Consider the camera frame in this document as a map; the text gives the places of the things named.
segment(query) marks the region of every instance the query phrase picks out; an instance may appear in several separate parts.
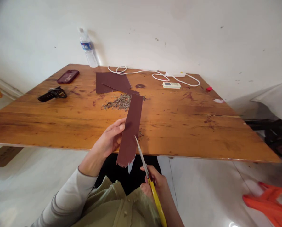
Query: gray sleeve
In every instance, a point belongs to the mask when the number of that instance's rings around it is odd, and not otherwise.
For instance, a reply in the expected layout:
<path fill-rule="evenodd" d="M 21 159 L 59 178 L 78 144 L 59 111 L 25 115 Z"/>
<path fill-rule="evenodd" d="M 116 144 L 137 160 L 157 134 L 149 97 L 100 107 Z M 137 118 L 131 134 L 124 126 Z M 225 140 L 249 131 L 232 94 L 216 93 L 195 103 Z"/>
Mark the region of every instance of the gray sleeve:
<path fill-rule="evenodd" d="M 96 180 L 97 177 L 83 175 L 77 168 L 31 227 L 73 225 L 80 218 Z"/>

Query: red phone case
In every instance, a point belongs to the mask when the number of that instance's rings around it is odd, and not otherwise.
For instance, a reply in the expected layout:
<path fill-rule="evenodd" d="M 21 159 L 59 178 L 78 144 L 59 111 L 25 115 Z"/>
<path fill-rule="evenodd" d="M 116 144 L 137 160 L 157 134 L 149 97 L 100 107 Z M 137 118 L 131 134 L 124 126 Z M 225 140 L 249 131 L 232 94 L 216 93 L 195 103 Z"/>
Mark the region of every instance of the red phone case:
<path fill-rule="evenodd" d="M 68 70 L 57 80 L 57 83 L 69 84 L 73 82 L 73 80 L 78 76 L 78 74 L 79 74 L 78 70 Z"/>

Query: scissors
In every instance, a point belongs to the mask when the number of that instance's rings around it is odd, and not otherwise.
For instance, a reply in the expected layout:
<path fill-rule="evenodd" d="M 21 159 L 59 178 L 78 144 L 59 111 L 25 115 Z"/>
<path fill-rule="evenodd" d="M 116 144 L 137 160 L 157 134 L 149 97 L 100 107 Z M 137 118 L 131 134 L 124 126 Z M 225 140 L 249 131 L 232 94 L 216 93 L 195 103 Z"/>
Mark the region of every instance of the scissors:
<path fill-rule="evenodd" d="M 142 155 L 142 151 L 141 151 L 141 148 L 140 148 L 140 145 L 139 145 L 139 142 L 138 142 L 136 136 L 135 136 L 135 139 L 137 141 L 138 150 L 139 150 L 140 157 L 141 157 L 141 160 L 142 160 L 142 163 L 143 163 L 143 167 L 145 169 L 145 173 L 146 173 L 146 177 L 147 177 L 147 182 L 150 185 L 151 192 L 153 194 L 153 197 L 154 197 L 157 209 L 158 209 L 158 213 L 159 213 L 159 216 L 160 216 L 161 224 L 162 224 L 163 227 L 167 227 L 166 219 L 165 219 L 165 216 L 164 216 L 161 204 L 160 204 L 160 200 L 159 200 L 158 194 L 156 192 L 156 188 L 155 188 L 154 182 L 149 177 L 149 172 L 148 172 L 148 169 L 147 169 L 147 165 L 145 163 L 145 160 L 144 160 L 144 157 Z"/>

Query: floor tile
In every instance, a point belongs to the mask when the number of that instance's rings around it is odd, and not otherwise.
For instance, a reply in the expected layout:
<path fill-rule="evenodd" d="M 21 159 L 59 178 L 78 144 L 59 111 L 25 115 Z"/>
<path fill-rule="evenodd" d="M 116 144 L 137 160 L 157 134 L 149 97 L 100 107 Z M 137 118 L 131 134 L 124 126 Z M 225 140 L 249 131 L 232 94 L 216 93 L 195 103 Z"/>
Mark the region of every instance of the floor tile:
<path fill-rule="evenodd" d="M 86 153 L 25 148 L 0 168 L 0 226 L 30 226 Z"/>
<path fill-rule="evenodd" d="M 176 204 L 176 207 L 178 208 L 176 192 L 175 192 L 175 188 L 174 188 L 173 180 L 172 180 L 172 170 L 170 168 L 170 161 L 169 161 L 170 159 L 167 156 L 158 156 L 157 158 L 158 158 L 158 162 L 161 168 L 161 173 L 167 179 L 167 183 L 168 183 L 170 192 L 172 194 L 172 198 Z"/>
<path fill-rule="evenodd" d="M 271 226 L 244 204 L 249 189 L 233 162 L 175 157 L 170 164 L 185 226 Z"/>
<path fill-rule="evenodd" d="M 282 163 L 246 163 L 234 162 L 247 187 L 254 196 L 260 196 L 263 190 L 258 182 L 282 187 Z"/>

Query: plastic water bottle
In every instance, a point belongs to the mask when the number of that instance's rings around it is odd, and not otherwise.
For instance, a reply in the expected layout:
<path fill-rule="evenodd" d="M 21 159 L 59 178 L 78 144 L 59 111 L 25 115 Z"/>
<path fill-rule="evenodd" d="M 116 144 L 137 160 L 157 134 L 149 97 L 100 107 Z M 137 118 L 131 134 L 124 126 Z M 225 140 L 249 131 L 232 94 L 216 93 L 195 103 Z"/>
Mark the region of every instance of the plastic water bottle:
<path fill-rule="evenodd" d="M 79 32 L 80 32 L 80 43 L 82 49 L 85 52 L 85 55 L 87 56 L 88 64 L 90 65 L 90 67 L 96 68 L 98 66 L 98 63 L 94 55 L 93 47 L 91 45 L 91 39 L 88 36 L 88 34 L 84 32 L 83 28 L 79 28 Z"/>

